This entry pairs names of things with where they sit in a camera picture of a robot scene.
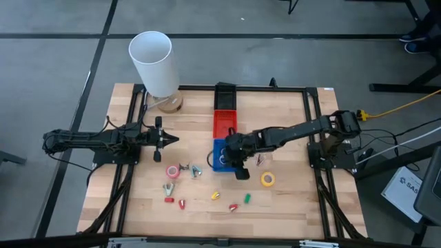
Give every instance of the shoe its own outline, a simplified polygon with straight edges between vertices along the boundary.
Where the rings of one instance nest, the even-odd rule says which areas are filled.
[[[430,53],[430,45],[426,41],[409,42],[404,46],[409,54]]]
[[[412,42],[412,41],[424,41],[426,40],[426,36],[425,35],[413,35],[411,33],[405,34],[403,36],[401,36],[401,38],[399,38],[399,40],[401,42]]]

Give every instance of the blue container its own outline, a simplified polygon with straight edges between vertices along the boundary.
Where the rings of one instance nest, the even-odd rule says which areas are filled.
[[[225,139],[215,138],[213,142],[213,170],[215,172],[235,172],[236,168],[228,167],[226,164],[222,164],[219,159],[225,153]]]

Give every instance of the green block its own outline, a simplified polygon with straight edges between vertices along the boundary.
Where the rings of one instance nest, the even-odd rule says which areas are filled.
[[[251,195],[250,195],[250,194],[247,194],[247,195],[245,196],[245,200],[244,200],[245,204],[248,204],[248,203],[249,203],[249,199],[251,199]]]

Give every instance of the wooden table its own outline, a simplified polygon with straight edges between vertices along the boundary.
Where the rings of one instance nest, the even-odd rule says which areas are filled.
[[[117,83],[114,87],[107,114],[116,125],[125,124],[133,87],[129,83]],[[236,180],[234,173],[213,172],[206,157],[213,147],[214,91],[181,92],[184,104],[177,113],[165,114],[153,108],[145,115],[147,125],[153,125],[154,118],[162,116],[166,132],[179,137],[180,141],[161,152],[161,163],[153,161],[153,147],[142,148],[141,159],[134,169],[123,234],[324,238],[314,171],[307,157],[308,139],[287,143],[268,155],[260,167],[256,166],[255,158],[249,159],[245,163],[251,174],[249,180]],[[318,93],[322,114],[338,109],[332,89],[319,88]],[[312,100],[310,102],[312,109],[314,105]],[[295,92],[237,92],[237,114],[238,131],[243,133],[305,121],[302,94]],[[170,181],[165,168],[179,163],[198,165],[203,170],[202,176],[197,178],[191,178],[189,171],[181,171],[174,181],[172,196],[176,201],[186,200],[185,210],[180,210],[177,202],[164,203],[162,188]],[[104,165],[92,175],[78,231],[89,227],[109,201],[115,168],[116,165]],[[268,188],[260,183],[260,175],[266,171],[276,176],[276,183]],[[357,230],[367,235],[354,179],[343,170],[333,172],[340,207]],[[215,191],[221,194],[218,200],[211,199]],[[251,194],[251,201],[245,205],[247,193]],[[240,206],[230,213],[228,206],[232,203]],[[116,229],[118,213],[119,206],[116,206],[111,231]],[[328,216],[331,232],[336,235],[329,206]]]

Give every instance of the yellow cable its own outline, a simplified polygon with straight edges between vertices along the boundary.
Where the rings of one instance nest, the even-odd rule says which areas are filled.
[[[431,93],[431,94],[428,94],[428,95],[425,96],[425,97],[422,97],[421,99],[418,99],[418,100],[413,101],[413,102],[411,102],[411,103],[404,104],[403,106],[400,106],[400,107],[394,108],[393,110],[389,110],[389,111],[386,111],[386,112],[381,113],[381,114],[377,114],[377,115],[366,114],[366,118],[378,118],[378,117],[381,117],[381,116],[385,116],[385,115],[390,114],[390,113],[392,113],[392,112],[395,112],[395,111],[397,111],[397,110],[401,110],[401,109],[403,109],[403,108],[405,108],[405,107],[409,107],[410,105],[412,105],[412,104],[414,104],[414,103],[419,103],[420,101],[423,101],[423,100],[425,100],[425,99],[427,99],[427,98],[429,98],[429,97],[431,97],[431,96],[433,96],[433,95],[436,95],[436,94],[438,94],[438,93],[440,93],[440,92],[441,92],[441,90],[437,90],[437,91],[435,91],[434,93]]]

